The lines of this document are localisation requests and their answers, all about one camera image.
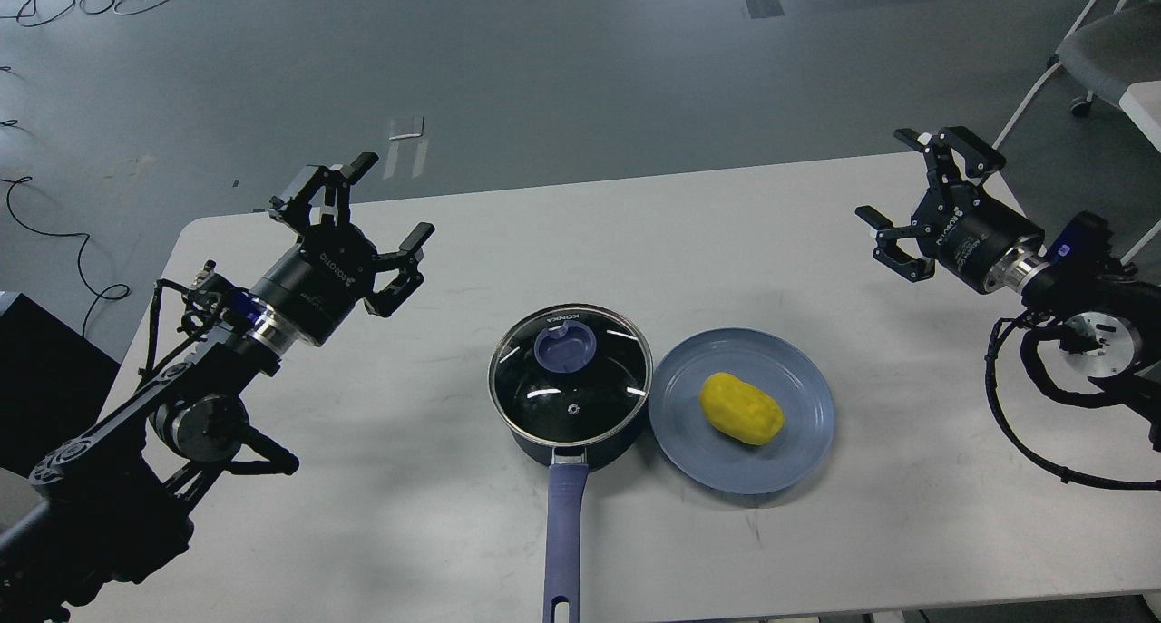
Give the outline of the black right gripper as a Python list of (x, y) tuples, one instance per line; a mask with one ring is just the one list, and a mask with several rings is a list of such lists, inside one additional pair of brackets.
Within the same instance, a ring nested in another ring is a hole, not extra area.
[[(996, 265), (1012, 248), (1038, 251), (1045, 238), (1040, 226), (983, 188), (991, 174), (1005, 168), (1005, 155), (966, 126), (937, 132), (900, 128), (894, 137), (923, 155), (928, 189), (913, 225), (895, 226), (871, 205), (854, 209), (873, 229), (873, 258), (911, 283), (932, 278), (938, 262), (975, 292), (996, 291), (1002, 273)], [(920, 258), (900, 246), (906, 239), (917, 239)]]

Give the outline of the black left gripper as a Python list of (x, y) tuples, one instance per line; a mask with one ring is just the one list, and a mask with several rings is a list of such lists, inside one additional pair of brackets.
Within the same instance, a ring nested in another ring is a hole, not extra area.
[[(361, 152), (348, 164), (308, 165), (269, 200), (271, 219), (300, 240), (250, 288), (250, 296), (291, 323), (308, 345), (324, 345), (356, 300), (365, 299), (369, 314), (387, 318), (424, 283), (423, 246), (435, 225), (419, 222), (390, 254), (376, 254), (353, 225), (351, 189), (378, 161), (377, 153)], [(372, 292), (374, 276), (389, 271), (395, 278)]]

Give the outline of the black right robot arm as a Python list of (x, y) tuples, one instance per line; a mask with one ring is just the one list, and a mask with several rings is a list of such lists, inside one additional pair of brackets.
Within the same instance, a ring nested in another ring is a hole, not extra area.
[(926, 190), (911, 218), (895, 225), (874, 207), (854, 213), (873, 229), (873, 256), (913, 283), (943, 267), (976, 294), (1019, 294), (1021, 316), (991, 326), (985, 394), (1000, 432), (1060, 481), (1109, 491), (1158, 491), (1158, 481), (1087, 475), (1034, 452), (1017, 437), (998, 399), (998, 355), (1021, 329), (1021, 365), (1053, 403), (1095, 411), (1124, 405), (1149, 425), (1158, 448), (1158, 285), (1111, 254), (1111, 229), (1090, 211), (1074, 217), (1054, 242), (985, 181), (1005, 165), (1002, 153), (965, 126), (937, 132), (900, 128), (899, 142), (923, 155)]

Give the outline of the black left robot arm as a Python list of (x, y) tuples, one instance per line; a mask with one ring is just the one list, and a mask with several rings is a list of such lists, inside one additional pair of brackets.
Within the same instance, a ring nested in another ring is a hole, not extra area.
[(104, 584), (145, 581), (190, 548), (192, 509), (221, 475), (298, 470), (250, 423), (244, 389), (293, 345), (324, 345), (356, 302), (389, 317), (424, 280), (431, 223), (382, 254), (351, 219), (351, 190), (377, 160), (308, 165), (271, 200), (296, 239), (253, 287), (212, 262), (190, 285), (158, 281), (132, 396), (28, 475), (42, 500), (3, 533), (5, 622), (66, 622)]

